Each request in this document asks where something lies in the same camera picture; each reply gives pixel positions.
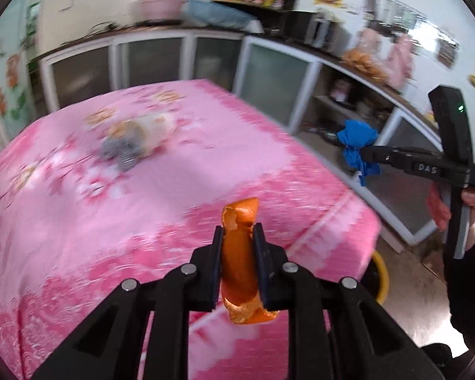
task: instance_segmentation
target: frosted glass cabinet door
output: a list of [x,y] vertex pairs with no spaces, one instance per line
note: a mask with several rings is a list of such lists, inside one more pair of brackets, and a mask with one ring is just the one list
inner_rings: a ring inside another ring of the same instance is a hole
[[308,66],[291,55],[252,44],[241,98],[288,125]]
[[[403,118],[385,145],[438,151],[431,141]],[[415,235],[431,220],[426,205],[431,180],[411,176],[390,166],[381,168],[379,176],[366,177],[366,187]]]
[[128,83],[130,87],[179,80],[182,38],[128,43]]
[[97,48],[53,64],[60,108],[111,91],[108,48]]
[[240,40],[199,37],[193,77],[207,78],[231,91],[240,49]]

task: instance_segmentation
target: metal rivet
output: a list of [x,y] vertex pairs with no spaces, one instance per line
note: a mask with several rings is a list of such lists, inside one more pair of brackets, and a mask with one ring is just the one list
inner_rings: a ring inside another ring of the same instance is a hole
[[181,273],[183,274],[193,274],[197,271],[197,266],[192,263],[186,263],[183,266],[181,266]]
[[285,273],[296,273],[299,270],[299,266],[292,261],[287,261],[283,263],[282,269]]
[[126,279],[122,281],[122,289],[125,291],[135,290],[137,287],[137,280],[135,279]]
[[357,280],[353,277],[344,277],[341,279],[341,284],[344,288],[348,290],[353,290],[357,287]]

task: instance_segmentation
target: snack package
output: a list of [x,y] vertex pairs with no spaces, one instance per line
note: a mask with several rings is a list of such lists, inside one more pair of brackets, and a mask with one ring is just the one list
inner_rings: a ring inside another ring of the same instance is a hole
[[161,146],[175,129],[170,113],[150,113],[120,121],[109,129],[102,143],[102,156],[117,159],[120,170],[128,171]]
[[380,35],[375,30],[365,28],[360,32],[357,46],[347,50],[341,60],[378,83],[385,83],[388,73],[382,60],[378,58],[379,47]]
[[389,52],[389,58],[385,62],[385,70],[389,76],[388,85],[397,91],[405,88],[406,80],[412,77],[413,42],[407,35],[401,35]]
[[275,0],[264,0],[264,7],[272,7],[272,5],[275,3]]
[[278,312],[268,312],[260,300],[253,253],[252,230],[259,200],[250,198],[225,206],[222,212],[221,292],[223,304],[236,324],[262,323]]
[[275,10],[281,10],[284,4],[285,0],[275,0],[275,2],[272,4],[272,8]]

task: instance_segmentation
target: table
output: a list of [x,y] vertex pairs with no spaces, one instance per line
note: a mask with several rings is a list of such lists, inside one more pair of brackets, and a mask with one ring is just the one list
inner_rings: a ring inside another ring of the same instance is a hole
[[[129,172],[100,158],[111,124],[149,111],[177,129]],[[376,214],[297,140],[206,80],[110,92],[44,117],[0,154],[0,355],[29,378],[122,280],[163,277],[209,244],[225,204],[256,196],[291,261],[360,277]],[[190,316],[189,378],[284,378],[287,315]]]

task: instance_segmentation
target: kitchen appliance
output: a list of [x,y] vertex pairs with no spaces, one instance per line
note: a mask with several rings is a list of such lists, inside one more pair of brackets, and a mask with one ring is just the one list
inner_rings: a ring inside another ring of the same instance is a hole
[[138,0],[141,21],[162,22],[179,20],[185,0]]
[[394,0],[376,0],[375,18],[381,25],[392,28],[396,21],[397,3]]
[[288,11],[283,37],[337,57],[350,41],[350,34],[331,13],[310,11]]

